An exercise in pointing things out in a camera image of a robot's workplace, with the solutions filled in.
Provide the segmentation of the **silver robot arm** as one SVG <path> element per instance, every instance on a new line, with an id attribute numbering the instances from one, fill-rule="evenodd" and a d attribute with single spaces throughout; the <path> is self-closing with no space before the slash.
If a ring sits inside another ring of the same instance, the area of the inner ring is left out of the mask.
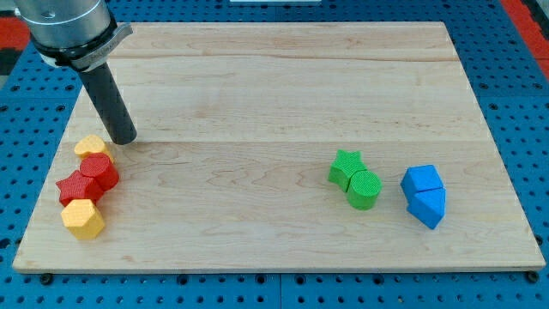
<path id="1" fill-rule="evenodd" d="M 111 140 L 118 145 L 133 142 L 136 127 L 107 63 L 114 49 L 133 34 L 131 25 L 117 23 L 104 0 L 15 0 L 14 4 L 43 60 L 78 74 Z"/>

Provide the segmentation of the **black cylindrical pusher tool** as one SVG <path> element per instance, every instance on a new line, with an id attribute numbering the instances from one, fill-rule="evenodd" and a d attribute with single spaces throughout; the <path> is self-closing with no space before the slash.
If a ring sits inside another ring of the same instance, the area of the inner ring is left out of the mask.
<path id="1" fill-rule="evenodd" d="M 79 72 L 78 76 L 111 140 L 117 145 L 133 142 L 137 136 L 136 127 L 108 63 Z"/>

